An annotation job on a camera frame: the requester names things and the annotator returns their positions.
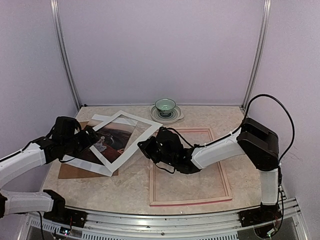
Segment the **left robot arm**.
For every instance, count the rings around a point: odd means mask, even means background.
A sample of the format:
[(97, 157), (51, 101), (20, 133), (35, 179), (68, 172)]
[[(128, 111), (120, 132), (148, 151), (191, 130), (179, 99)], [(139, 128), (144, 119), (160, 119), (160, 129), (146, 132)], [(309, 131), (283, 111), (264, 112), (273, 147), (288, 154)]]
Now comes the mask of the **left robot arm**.
[[(46, 136), (30, 141), (24, 148), (0, 160), (0, 186), (37, 167), (64, 156), (79, 156), (98, 141), (92, 127), (82, 129), (81, 124), (72, 117), (59, 116)], [(49, 213), (63, 223), (70, 218), (66, 201), (52, 190), (40, 192), (0, 191), (0, 216), (30, 212)]]

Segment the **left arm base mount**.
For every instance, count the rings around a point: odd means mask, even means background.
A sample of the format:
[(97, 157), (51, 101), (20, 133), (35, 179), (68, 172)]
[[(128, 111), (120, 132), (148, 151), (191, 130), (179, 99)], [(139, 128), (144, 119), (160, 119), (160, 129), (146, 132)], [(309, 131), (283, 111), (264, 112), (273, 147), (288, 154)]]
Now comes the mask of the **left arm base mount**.
[(43, 217), (46, 220), (68, 225), (70, 227), (84, 228), (88, 215), (85, 211), (67, 208), (66, 200), (53, 190), (45, 189), (43, 192), (48, 194), (53, 200), (51, 211), (43, 214)]

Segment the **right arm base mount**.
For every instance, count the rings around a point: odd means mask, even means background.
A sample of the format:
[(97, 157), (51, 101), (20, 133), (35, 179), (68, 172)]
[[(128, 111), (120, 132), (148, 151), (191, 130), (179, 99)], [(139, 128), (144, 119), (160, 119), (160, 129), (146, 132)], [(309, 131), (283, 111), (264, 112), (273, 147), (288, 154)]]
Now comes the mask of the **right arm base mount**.
[(261, 203), (259, 207), (239, 212), (240, 223), (243, 228), (279, 220), (282, 216), (283, 213), (278, 203), (275, 205)]

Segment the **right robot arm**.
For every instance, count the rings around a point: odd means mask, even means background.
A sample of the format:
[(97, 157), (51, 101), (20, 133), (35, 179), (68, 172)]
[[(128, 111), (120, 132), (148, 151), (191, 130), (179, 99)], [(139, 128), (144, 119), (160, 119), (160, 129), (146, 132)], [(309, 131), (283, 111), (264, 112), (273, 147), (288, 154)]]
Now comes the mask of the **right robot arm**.
[(256, 218), (266, 222), (276, 212), (282, 184), (278, 135), (248, 116), (245, 112), (240, 125), (218, 139), (208, 143), (191, 144), (183, 133), (198, 131), (197, 127), (160, 127), (156, 133), (137, 146), (154, 167), (160, 163), (173, 168), (170, 174), (197, 174), (221, 161), (237, 156), (247, 156), (260, 174), (261, 204)]

